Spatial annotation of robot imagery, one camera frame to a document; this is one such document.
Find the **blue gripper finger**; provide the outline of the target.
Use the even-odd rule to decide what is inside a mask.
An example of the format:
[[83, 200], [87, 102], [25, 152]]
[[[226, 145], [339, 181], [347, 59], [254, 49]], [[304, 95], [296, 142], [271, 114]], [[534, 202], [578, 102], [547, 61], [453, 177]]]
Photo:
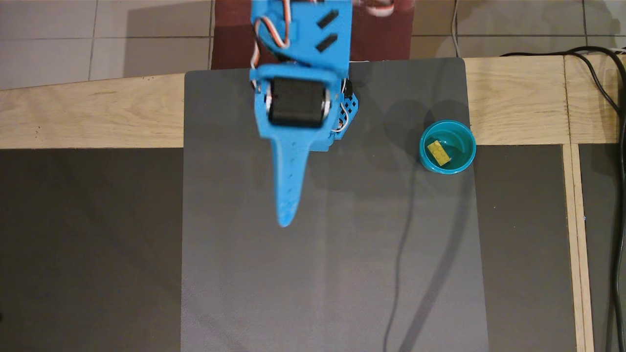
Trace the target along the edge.
[[262, 78], [254, 89], [259, 134], [272, 145], [277, 221], [297, 214], [311, 152], [326, 152], [343, 137], [342, 80]]

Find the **blue slotted gripper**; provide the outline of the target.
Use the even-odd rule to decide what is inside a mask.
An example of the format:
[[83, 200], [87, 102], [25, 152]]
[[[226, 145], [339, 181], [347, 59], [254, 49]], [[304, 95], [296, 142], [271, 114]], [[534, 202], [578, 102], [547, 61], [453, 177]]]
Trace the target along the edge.
[[350, 65], [353, 6], [348, 0], [254, 0], [250, 81], [342, 80]]

